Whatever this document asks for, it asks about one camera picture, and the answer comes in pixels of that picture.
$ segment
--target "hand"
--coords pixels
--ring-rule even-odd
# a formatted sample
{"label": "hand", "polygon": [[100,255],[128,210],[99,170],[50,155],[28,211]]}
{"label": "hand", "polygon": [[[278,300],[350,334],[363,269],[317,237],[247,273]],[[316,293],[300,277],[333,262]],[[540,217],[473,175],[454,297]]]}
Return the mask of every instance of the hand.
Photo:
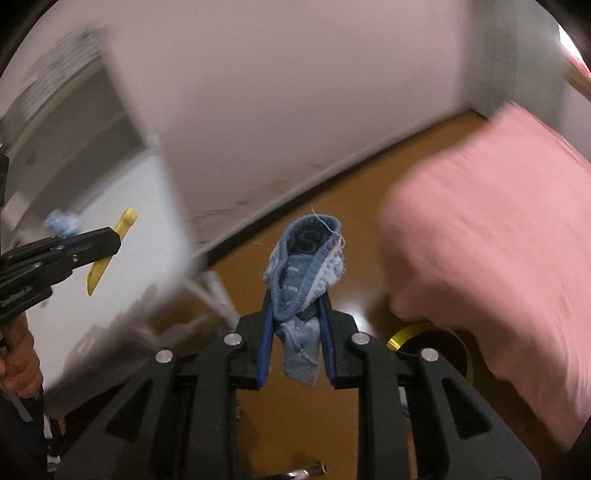
{"label": "hand", "polygon": [[33,348],[35,340],[24,313],[12,322],[8,343],[12,350],[0,358],[0,374],[5,375],[4,384],[20,398],[34,397],[41,389],[43,375],[39,369],[39,357]]}

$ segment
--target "gold ring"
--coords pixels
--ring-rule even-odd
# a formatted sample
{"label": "gold ring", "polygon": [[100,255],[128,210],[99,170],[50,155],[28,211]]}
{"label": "gold ring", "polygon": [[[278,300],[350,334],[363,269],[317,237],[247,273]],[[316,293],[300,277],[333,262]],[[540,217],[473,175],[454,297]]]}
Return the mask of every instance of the gold ring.
{"label": "gold ring", "polygon": [[415,338],[422,333],[426,332],[444,332],[453,335],[457,340],[462,344],[464,349],[464,353],[466,355],[466,380],[470,383],[474,382],[474,364],[472,362],[472,355],[470,354],[470,350],[468,350],[466,344],[462,342],[462,339],[459,338],[454,332],[450,332],[448,330],[441,330],[431,322],[420,322],[420,323],[412,323],[407,327],[400,330],[396,333],[387,343],[388,348],[390,350],[400,350],[402,346],[408,342],[411,338]]}

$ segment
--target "metal bolt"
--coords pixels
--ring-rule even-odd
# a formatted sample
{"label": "metal bolt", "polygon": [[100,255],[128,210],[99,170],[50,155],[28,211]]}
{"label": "metal bolt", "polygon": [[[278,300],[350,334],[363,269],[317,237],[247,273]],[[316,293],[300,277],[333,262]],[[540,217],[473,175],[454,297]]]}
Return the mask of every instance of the metal bolt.
{"label": "metal bolt", "polygon": [[439,352],[433,348],[425,348],[421,351],[421,356],[427,362],[435,362],[439,358]]}
{"label": "metal bolt", "polygon": [[367,345],[369,343],[369,335],[363,332],[354,333],[351,337],[355,345]]}
{"label": "metal bolt", "polygon": [[229,346],[236,346],[242,343],[242,335],[240,333],[228,333],[224,338],[223,342]]}
{"label": "metal bolt", "polygon": [[170,350],[160,350],[156,354],[156,361],[159,364],[167,364],[173,359],[173,353]]}

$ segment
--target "yellow clip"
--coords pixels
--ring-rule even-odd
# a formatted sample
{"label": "yellow clip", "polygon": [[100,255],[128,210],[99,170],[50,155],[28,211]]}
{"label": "yellow clip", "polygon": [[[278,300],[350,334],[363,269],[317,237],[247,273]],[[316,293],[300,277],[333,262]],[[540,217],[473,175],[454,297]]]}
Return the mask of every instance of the yellow clip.
{"label": "yellow clip", "polygon": [[[119,234],[119,238],[123,240],[123,237],[129,231],[129,229],[137,219],[137,212],[133,210],[133,208],[128,208],[126,211],[123,212],[123,215],[121,215],[119,222],[117,222],[117,225],[115,225],[115,228],[113,228],[113,230],[117,232]],[[88,295],[92,295],[96,286],[99,284],[99,280],[103,276],[103,273],[105,273],[105,270],[107,268],[107,265],[109,265],[111,258],[113,257],[103,258],[102,260],[96,261],[92,264],[92,267],[88,272]]]}

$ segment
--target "brown floor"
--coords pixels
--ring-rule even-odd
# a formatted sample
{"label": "brown floor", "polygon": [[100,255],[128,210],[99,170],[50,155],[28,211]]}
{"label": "brown floor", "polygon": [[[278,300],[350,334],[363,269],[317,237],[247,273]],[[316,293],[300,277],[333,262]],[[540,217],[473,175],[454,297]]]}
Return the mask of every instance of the brown floor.
{"label": "brown floor", "polygon": [[[330,298],[336,310],[353,315],[360,330],[386,342],[404,325],[387,308],[374,252],[375,212],[386,190],[416,162],[461,141],[483,123],[475,113],[443,122],[384,152],[311,202],[316,212],[334,215],[343,224],[347,273],[331,289]],[[273,245],[290,221],[310,212],[310,205],[297,209],[218,263],[216,270],[240,314],[259,310],[266,289],[262,272]],[[559,453],[543,426],[509,384],[492,377],[470,335],[462,338],[475,359],[475,387],[530,448],[543,470],[551,468]],[[238,394],[242,407],[239,450],[248,454],[257,475],[321,460],[328,466],[329,479],[355,478],[357,393],[332,390],[322,373],[314,388],[302,387],[283,376],[281,359],[281,344],[275,341],[265,388]]]}

